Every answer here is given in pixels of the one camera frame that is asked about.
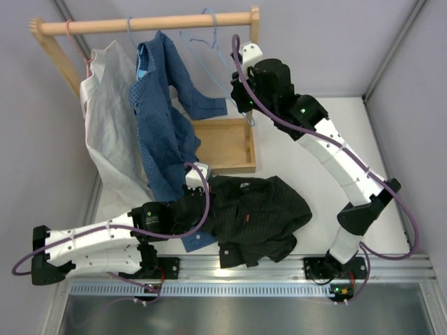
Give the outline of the light blue hanger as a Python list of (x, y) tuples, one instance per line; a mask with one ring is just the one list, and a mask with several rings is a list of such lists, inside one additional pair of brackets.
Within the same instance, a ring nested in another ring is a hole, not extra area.
[[(233, 98), (230, 97), (230, 90), (223, 84), (221, 80), (219, 80), (215, 74), (225, 74), (226, 79), (231, 79), (231, 69), (226, 61), (225, 56), (221, 52), (220, 44), (219, 44), (219, 38), (218, 38), (218, 25), (217, 25), (217, 16), (214, 13), (214, 11), (211, 8), (205, 7), (201, 13), (202, 15), (209, 14), (212, 17), (213, 21), (213, 32), (212, 36), (213, 39), (211, 42), (200, 39), (200, 38), (193, 38), (191, 37), (187, 32), (184, 32), (183, 30), (179, 31), (179, 36), (182, 39), (182, 42), (188, 49), (188, 51), (193, 55), (193, 57), (196, 59), (196, 61), (200, 64), (200, 66), (203, 68), (203, 70), (207, 73), (207, 76), (217, 85), (220, 92), (223, 94), (223, 96), (230, 101), (230, 103), (237, 107), (236, 102)], [(207, 65), (205, 60), (199, 55), (197, 49), (194, 47), (194, 43), (202, 43), (208, 46), (209, 49), (213, 50), (216, 56), (219, 58), (217, 65)]]

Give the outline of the black pinstriped shirt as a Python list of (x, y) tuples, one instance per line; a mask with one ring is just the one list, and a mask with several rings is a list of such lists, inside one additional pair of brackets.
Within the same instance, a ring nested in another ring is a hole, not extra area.
[(286, 258), (297, 246), (296, 230), (312, 219), (305, 199), (278, 176), (217, 176), (203, 228), (217, 238), (220, 268), (255, 267), (264, 257)]

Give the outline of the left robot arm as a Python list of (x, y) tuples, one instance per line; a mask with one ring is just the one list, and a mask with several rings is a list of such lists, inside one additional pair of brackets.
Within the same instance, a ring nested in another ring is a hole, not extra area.
[(157, 273), (155, 241), (185, 238), (212, 213), (214, 195), (184, 190), (173, 202), (147, 202), (108, 221), (68, 230), (33, 230), (31, 282), (52, 285), (72, 276), (114, 272), (129, 278)]

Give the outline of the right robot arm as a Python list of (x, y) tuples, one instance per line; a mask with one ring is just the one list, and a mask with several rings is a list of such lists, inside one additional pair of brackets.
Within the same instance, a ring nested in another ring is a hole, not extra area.
[(329, 279), (350, 272), (370, 226), (400, 190), (396, 179), (385, 180), (371, 171), (350, 149), (324, 107), (310, 95), (295, 94), (288, 66), (265, 59), (244, 67), (234, 60), (231, 96), (239, 112), (254, 109), (268, 116), (311, 153), (342, 187), (347, 205), (338, 213), (339, 229), (319, 265), (310, 267), (308, 278), (322, 274)]

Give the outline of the blue checked shirt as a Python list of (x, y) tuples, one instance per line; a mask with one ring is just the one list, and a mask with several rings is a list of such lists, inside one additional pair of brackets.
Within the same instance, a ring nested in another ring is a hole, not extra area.
[(129, 89), (137, 139), (149, 189), (157, 202), (183, 194), (184, 164), (196, 162), (200, 139), (192, 121), (225, 116), (225, 98), (194, 87), (174, 42), (162, 31), (138, 45), (138, 79)]

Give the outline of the white shirt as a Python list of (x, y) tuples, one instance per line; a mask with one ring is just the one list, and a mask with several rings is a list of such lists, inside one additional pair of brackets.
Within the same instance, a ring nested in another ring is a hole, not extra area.
[(138, 146), (136, 117), (129, 103), (135, 65), (117, 41), (91, 52), (91, 75), (80, 84), (85, 144), (110, 198), (112, 218), (152, 200)]

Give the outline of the blue hanger holding shirt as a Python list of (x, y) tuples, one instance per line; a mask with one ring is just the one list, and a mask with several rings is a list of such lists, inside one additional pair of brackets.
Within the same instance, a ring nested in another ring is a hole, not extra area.
[(136, 56), (137, 56), (135, 77), (136, 77), (137, 80), (139, 80), (140, 78), (142, 78), (146, 74), (146, 71), (141, 69), (141, 52), (140, 52), (138, 44), (136, 43), (135, 38), (133, 37), (133, 34), (131, 32), (131, 20), (132, 20), (131, 16), (127, 18), (127, 21), (126, 21), (126, 31), (127, 31), (127, 34), (129, 36), (129, 38), (131, 39), (131, 42), (132, 42), (132, 44), (133, 44), (133, 46), (135, 48), (135, 53), (136, 53)]

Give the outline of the wooden clothes rack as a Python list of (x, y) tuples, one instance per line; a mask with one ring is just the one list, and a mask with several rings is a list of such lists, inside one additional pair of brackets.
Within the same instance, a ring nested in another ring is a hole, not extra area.
[[(31, 34), (49, 56), (76, 98), (80, 98), (81, 77), (55, 39), (57, 36), (237, 26), (248, 26), (249, 40), (257, 43), (260, 26), (259, 7), (253, 6), (249, 12), (218, 13), (215, 16), (177, 15), (68, 23), (46, 23), (41, 18), (29, 21)], [(246, 121), (241, 118), (211, 119), (195, 121), (193, 127), (202, 142), (198, 149), (198, 157), (200, 161), (209, 164), (214, 173), (242, 174), (256, 171), (253, 128)]]

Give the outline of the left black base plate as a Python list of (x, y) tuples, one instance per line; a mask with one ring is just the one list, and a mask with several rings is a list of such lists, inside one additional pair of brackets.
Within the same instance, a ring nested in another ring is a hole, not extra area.
[(160, 257), (143, 261), (141, 269), (134, 274), (119, 272), (118, 275), (126, 279), (169, 279), (176, 280), (179, 276), (180, 258)]

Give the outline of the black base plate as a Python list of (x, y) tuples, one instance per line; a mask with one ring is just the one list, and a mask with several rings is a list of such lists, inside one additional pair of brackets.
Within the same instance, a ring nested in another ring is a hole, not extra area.
[(365, 259), (358, 256), (346, 264), (340, 263), (330, 254), (321, 257), (305, 257), (303, 262), (305, 278), (315, 281), (365, 279), (368, 270)]
[(160, 257), (143, 261), (141, 269), (134, 274), (119, 272), (118, 275), (126, 279), (169, 279), (176, 280), (179, 276), (180, 258)]

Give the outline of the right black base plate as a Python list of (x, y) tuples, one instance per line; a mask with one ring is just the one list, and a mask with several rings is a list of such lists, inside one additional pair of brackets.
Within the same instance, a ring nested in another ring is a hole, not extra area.
[(340, 263), (330, 254), (321, 257), (305, 257), (303, 262), (305, 278), (315, 281), (365, 279), (368, 270), (365, 259), (358, 256), (346, 264)]

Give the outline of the aluminium mounting rail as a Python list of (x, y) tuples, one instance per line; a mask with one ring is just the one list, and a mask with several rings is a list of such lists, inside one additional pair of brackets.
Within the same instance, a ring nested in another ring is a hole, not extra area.
[[(273, 262), (264, 258), (255, 267), (239, 265), (222, 268), (216, 255), (183, 255), (180, 258), (179, 276), (176, 280), (182, 282), (305, 282), (305, 269), (301, 255), (292, 255), (281, 262)], [(430, 259), (426, 255), (415, 255), (409, 259), (392, 261), (373, 255), (360, 254), (365, 259), (369, 279), (376, 282), (424, 282), (434, 281), (437, 276)]]

